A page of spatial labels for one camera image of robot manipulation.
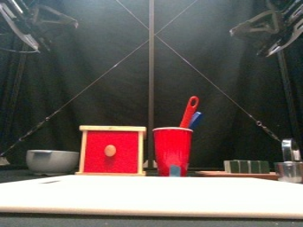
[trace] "wooden box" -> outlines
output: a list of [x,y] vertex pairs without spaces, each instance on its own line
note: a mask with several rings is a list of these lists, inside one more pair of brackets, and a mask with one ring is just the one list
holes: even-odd
[[79,175],[145,176],[146,127],[81,126]]

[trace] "red cup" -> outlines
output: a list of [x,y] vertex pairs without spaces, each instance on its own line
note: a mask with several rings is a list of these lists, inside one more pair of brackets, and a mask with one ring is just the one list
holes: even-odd
[[166,127],[153,132],[159,176],[186,176],[194,131]]

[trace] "knob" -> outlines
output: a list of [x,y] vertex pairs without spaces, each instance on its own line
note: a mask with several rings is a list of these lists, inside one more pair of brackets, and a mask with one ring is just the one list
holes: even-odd
[[107,145],[106,149],[105,149],[105,153],[109,157],[113,157],[117,153],[118,149],[115,147],[115,145]]

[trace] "bowl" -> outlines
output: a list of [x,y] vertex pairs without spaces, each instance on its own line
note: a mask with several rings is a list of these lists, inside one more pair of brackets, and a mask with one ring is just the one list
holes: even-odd
[[70,174],[79,164],[79,153],[70,151],[29,150],[27,166],[35,175]]

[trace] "red handle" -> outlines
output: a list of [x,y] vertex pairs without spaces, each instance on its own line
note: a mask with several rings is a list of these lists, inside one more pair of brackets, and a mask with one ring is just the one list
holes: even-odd
[[191,119],[194,117],[194,113],[195,113],[195,109],[198,107],[198,104],[199,104],[199,98],[197,96],[193,96],[189,100],[187,107],[186,107],[186,110],[185,110],[181,128],[189,128],[190,127]]

